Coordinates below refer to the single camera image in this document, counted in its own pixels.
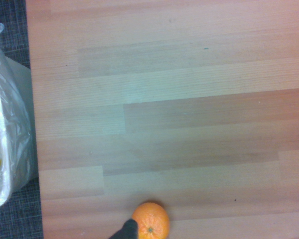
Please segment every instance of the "gray carpet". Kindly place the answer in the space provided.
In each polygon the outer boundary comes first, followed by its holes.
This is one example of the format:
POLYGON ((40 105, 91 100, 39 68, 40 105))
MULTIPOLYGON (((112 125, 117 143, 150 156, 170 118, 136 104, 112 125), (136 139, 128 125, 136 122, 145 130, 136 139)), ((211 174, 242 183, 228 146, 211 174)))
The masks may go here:
MULTIPOLYGON (((30 68, 25 0, 0 0, 0 48, 12 60, 30 68)), ((34 179, 0 208, 0 239, 41 239, 39 181, 34 179)))

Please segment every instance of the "wooden surface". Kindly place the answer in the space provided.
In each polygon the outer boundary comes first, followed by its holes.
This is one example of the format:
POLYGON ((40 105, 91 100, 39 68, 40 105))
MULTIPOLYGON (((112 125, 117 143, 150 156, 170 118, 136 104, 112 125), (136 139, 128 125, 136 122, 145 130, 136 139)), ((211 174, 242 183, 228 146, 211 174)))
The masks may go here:
POLYGON ((299 0, 27 0, 46 239, 161 202, 170 239, 299 239, 299 0))

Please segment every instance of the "orange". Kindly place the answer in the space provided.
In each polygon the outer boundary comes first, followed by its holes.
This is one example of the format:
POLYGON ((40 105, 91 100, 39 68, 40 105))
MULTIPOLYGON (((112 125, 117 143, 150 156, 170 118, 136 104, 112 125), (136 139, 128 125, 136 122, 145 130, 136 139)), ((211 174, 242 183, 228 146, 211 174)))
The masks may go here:
POLYGON ((132 215, 139 226, 139 239, 165 239, 169 233, 169 218, 163 207, 144 203, 132 215))

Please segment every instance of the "plastic bag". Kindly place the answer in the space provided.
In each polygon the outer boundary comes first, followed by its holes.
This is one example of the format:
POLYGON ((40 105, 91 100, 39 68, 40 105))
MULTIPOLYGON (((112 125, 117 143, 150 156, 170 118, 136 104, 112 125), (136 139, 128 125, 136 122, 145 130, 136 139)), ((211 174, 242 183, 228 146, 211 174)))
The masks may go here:
POLYGON ((0 206, 13 192, 37 176, 34 129, 16 85, 13 72, 0 50, 0 206))

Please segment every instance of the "wooden table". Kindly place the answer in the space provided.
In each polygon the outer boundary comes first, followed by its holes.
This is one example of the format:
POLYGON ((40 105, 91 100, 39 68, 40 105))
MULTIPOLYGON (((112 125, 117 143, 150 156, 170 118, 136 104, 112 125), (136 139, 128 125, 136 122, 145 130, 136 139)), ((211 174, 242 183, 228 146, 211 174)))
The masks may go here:
POLYGON ((46 239, 142 202, 170 239, 299 239, 299 0, 27 0, 46 239))

